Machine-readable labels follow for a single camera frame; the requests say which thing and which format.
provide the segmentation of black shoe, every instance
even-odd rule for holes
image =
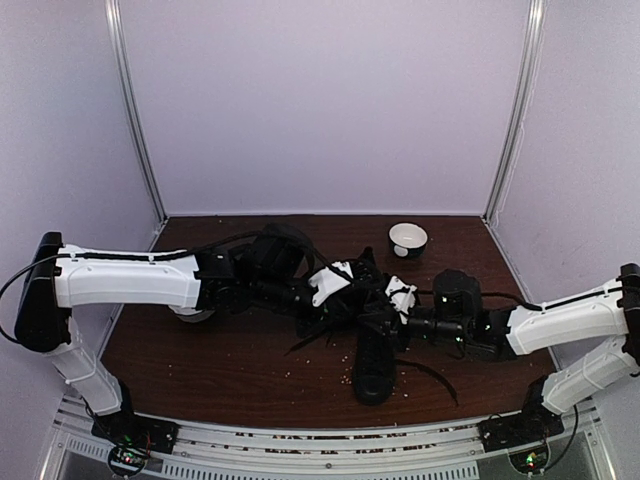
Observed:
[[[389,340],[368,327],[358,329],[353,391],[363,405],[380,405],[393,393],[396,362]]]

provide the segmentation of purple-white backdrop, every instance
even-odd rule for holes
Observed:
[[[553,1],[497,232],[534,301],[640,263],[640,4]],[[556,348],[570,363],[600,340]],[[640,382],[596,397],[618,475],[638,478]]]
[[[484,212],[526,0],[122,2],[170,214]]]
[[[69,243],[146,249],[155,217],[127,127],[104,1],[0,7],[0,279],[48,230]],[[0,305],[13,333],[19,286]],[[96,345],[113,306],[76,310]],[[0,478],[35,477],[64,384],[50,362],[0,338]]]

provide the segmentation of wire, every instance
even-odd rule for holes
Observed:
[[[571,432],[571,437],[569,437],[569,441],[567,442],[567,445],[564,447],[564,450],[562,451],[562,453],[560,455],[558,455],[558,458],[556,458],[551,463],[551,465],[548,465],[548,466],[544,467],[544,469],[543,469],[544,472],[548,472],[553,467],[558,465],[558,463],[560,463],[560,460],[562,460],[564,458],[564,456],[567,454],[567,452],[569,451],[569,447],[571,447],[571,444],[573,443],[573,440],[576,438],[576,433],[578,433],[578,423],[579,423],[579,419],[580,419],[580,414],[578,413],[578,406],[577,405],[573,406],[573,411],[576,414],[576,423],[573,425],[573,432]]]
[[[518,295],[513,295],[511,293],[503,293],[503,292],[482,292],[481,294],[483,297],[499,297],[499,298],[507,298],[509,300],[513,300],[514,302],[516,302],[518,305],[523,306],[524,308],[526,308],[527,310],[535,310],[535,311],[542,311],[542,307],[539,305],[535,305],[533,303],[529,303],[526,300],[524,300],[522,297],[518,296]]]

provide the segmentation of brown wooden surface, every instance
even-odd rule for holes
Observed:
[[[430,289],[433,276],[458,268],[477,277],[485,291],[519,293],[484,225],[468,217],[200,217],[169,221],[157,250],[202,245],[230,234],[288,222],[311,237],[330,260],[353,258],[374,247],[383,271]],[[402,260],[390,253],[387,232],[398,221],[421,225],[430,235],[425,254]],[[507,300],[491,299],[497,307]],[[372,427],[444,421],[520,408],[527,385],[553,371],[546,351],[506,363],[455,360],[451,347],[414,340],[399,358],[445,375],[458,391],[455,407],[446,390],[411,368],[398,369],[395,393],[379,407],[359,405],[348,379],[355,332],[335,334],[284,356],[296,343],[293,320],[253,310],[186,324],[162,306],[127,306],[103,360],[131,389],[145,413],[185,420],[259,427]]]

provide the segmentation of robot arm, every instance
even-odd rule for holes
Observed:
[[[330,266],[324,262],[324,268],[310,275],[311,251],[307,237],[281,225],[267,226],[248,245],[170,253],[87,250],[65,246],[60,234],[49,233],[43,237],[36,261],[57,258],[39,264],[27,277],[16,339],[52,360],[98,417],[102,434],[118,439],[146,432],[159,451],[171,450],[172,442],[162,439],[175,438],[177,426],[144,424],[142,417],[134,415],[126,386],[106,371],[83,342],[71,316],[73,307],[161,304],[193,321],[219,309],[239,313],[253,305],[296,317],[300,336],[321,331],[327,317],[355,320],[390,338],[398,351],[406,348],[412,336],[440,336],[455,339],[471,354],[494,360],[610,335],[571,367],[532,384],[521,415],[542,415],[543,423],[557,424],[558,415],[576,402],[640,371],[640,267],[636,265],[624,266],[619,279],[599,289],[534,310],[485,310],[477,280],[463,272],[447,270],[436,276],[434,306],[426,307],[420,304],[415,286],[375,268],[371,251],[365,250],[353,261]],[[297,277],[305,258],[308,275]],[[490,434],[504,426],[487,422],[483,423]],[[505,445],[498,440],[485,442],[485,448]]]

